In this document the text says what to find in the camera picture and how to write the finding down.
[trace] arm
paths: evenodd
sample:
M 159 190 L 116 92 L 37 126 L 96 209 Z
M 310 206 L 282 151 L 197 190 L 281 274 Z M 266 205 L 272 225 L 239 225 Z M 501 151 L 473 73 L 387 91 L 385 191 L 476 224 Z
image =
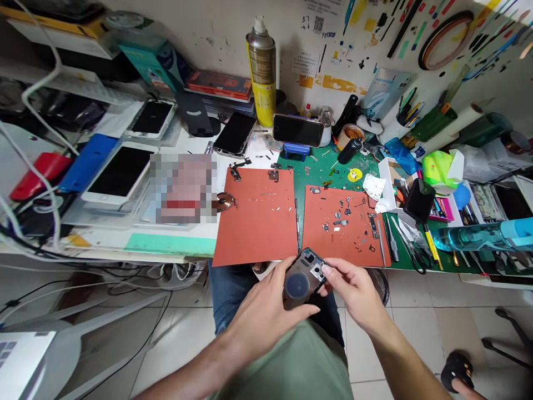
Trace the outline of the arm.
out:
M 450 400 L 446 389 L 390 319 L 368 272 L 340 258 L 324 261 L 331 268 L 322 268 L 328 282 L 321 294 L 335 289 L 344 298 L 346 310 L 370 336 L 395 400 Z
M 295 259 L 280 262 L 252 288 L 224 333 L 136 400 L 201 399 L 220 390 L 242 368 L 268 353 L 287 331 L 318 313 L 320 309 L 310 304 L 291 311 L 283 308 L 285 272 Z

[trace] white wall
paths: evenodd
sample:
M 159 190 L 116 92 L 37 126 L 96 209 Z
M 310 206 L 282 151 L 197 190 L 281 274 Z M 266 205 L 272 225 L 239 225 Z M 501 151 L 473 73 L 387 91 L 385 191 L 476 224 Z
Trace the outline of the white wall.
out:
M 299 76 L 291 73 L 292 51 L 303 49 L 322 54 L 324 44 L 327 44 L 321 74 L 352 82 L 357 86 L 356 94 L 360 98 L 362 97 L 361 93 L 364 93 L 361 88 L 368 89 L 372 81 L 376 63 L 378 67 L 412 71 L 417 74 L 412 87 L 418 87 L 417 101 L 426 101 L 425 112 L 429 111 L 436 103 L 439 93 L 455 78 L 462 63 L 470 57 L 470 52 L 466 47 L 462 52 L 465 57 L 457 63 L 450 62 L 442 69 L 431 72 L 422 71 L 418 67 L 417 60 L 420 48 L 434 30 L 432 28 L 434 20 L 431 19 L 428 11 L 433 4 L 438 5 L 440 0 L 424 0 L 425 9 L 423 12 L 416 13 L 410 25 L 420 27 L 423 21 L 428 21 L 417 49 L 411 51 L 410 47 L 415 39 L 414 32 L 418 30 L 414 32 L 408 30 L 392 59 L 387 58 L 386 55 L 400 28 L 400 10 L 396 10 L 394 23 L 384 40 L 378 42 L 376 46 L 370 45 L 372 33 L 365 31 L 364 26 L 367 18 L 378 20 L 381 14 L 385 12 L 389 15 L 384 27 L 386 28 L 391 21 L 390 15 L 396 2 L 383 4 L 383 2 L 377 1 L 377 6 L 368 3 L 358 23 L 354 27 L 348 27 L 343 37 L 344 18 L 349 0 L 339 1 L 342 2 L 342 5 L 340 15 L 336 18 L 336 29 L 334 29 L 336 35 L 335 38 L 329 39 L 322 39 L 321 36 L 312 32 L 312 17 L 311 30 L 301 29 L 302 17 L 308 14 L 305 11 L 305 0 L 104 0 L 103 2 L 111 9 L 136 11 L 163 23 L 168 30 L 170 40 L 195 67 L 241 76 L 249 76 L 245 35 L 252 28 L 254 16 L 262 15 L 265 17 L 266 27 L 276 40 L 278 48 L 278 58 L 280 59 L 279 87 L 287 93 L 289 100 L 295 103 L 297 107 L 310 103 L 314 109 L 318 109 L 322 104 L 327 104 L 334 109 L 334 117 L 340 115 L 350 93 L 325 89 L 316 84 L 312 89 L 301 87 L 298 84 Z M 359 2 L 364 1 L 356 0 L 355 7 L 358 6 Z M 514 19 L 517 19 L 523 11 L 529 9 L 530 3 L 528 0 L 517 1 L 507 12 L 507 16 L 513 10 L 519 9 L 514 16 Z M 496 9 L 499 9 L 503 4 L 504 1 L 501 1 Z M 456 1 L 446 16 L 439 16 L 438 19 L 442 22 L 456 12 L 466 9 L 473 11 L 474 15 L 477 16 L 483 8 L 483 4 L 471 0 Z M 533 13 L 528 15 L 524 22 L 529 23 L 532 18 Z M 500 17 L 493 21 L 486 31 L 492 33 L 505 19 L 506 17 Z M 384 32 L 384 28 L 376 35 L 378 38 Z M 407 39 L 410 41 L 409 49 L 403 59 L 398 59 L 401 44 Z M 330 59 L 335 50 L 340 52 L 340 40 L 344 40 L 345 44 L 354 46 L 347 57 L 353 62 L 343 60 L 339 65 L 333 65 L 330 63 Z M 499 48 L 506 40 L 501 35 L 487 46 L 483 57 Z M 472 101 L 497 97 L 487 110 L 502 112 L 513 122 L 515 129 L 529 133 L 532 119 L 530 113 L 527 112 L 527 107 L 530 99 L 529 93 L 533 89 L 533 82 L 530 80 L 533 77 L 532 58 L 527 57 L 525 60 L 519 61 L 518 56 L 530 40 L 528 39 L 521 46 L 511 47 L 500 57 L 500 61 L 492 71 L 486 72 L 479 79 L 472 79 L 464 83 L 454 99 L 452 107 L 459 111 Z M 360 69 L 358 64 L 363 59 L 365 60 L 365 67 Z M 511 60 L 511 63 L 507 64 L 507 69 L 500 73 L 501 66 L 508 60 Z M 445 72 L 443 77 L 439 77 L 441 72 Z

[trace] spray can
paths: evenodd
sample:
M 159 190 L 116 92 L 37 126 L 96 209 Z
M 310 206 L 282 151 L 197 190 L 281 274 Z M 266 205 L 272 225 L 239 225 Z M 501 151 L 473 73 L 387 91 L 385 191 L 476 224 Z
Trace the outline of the spray can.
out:
M 274 125 L 276 112 L 276 44 L 268 35 L 263 17 L 255 18 L 246 42 L 257 120 L 262 126 L 270 128 Z

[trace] phone screen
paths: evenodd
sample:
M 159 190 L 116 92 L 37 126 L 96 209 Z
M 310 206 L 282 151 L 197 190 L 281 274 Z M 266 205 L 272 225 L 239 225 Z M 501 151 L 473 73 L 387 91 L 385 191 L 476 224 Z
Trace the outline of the phone screen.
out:
M 274 116 L 274 140 L 318 147 L 324 125 L 303 118 L 283 115 Z
M 159 133 L 171 109 L 172 105 L 168 103 L 147 102 L 131 130 L 133 132 Z
M 152 151 L 121 147 L 100 173 L 88 192 L 125 197 L 135 185 Z
M 222 129 L 214 146 L 230 154 L 240 154 L 248 141 L 254 125 L 255 118 L 234 112 L 228 124 Z

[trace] blue phone case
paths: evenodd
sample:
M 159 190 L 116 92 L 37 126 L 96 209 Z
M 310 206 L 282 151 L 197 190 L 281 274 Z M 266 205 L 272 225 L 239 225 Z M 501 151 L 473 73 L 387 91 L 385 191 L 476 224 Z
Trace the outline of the blue phone case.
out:
M 84 192 L 107 160 L 118 139 L 95 133 L 59 184 L 64 193 Z

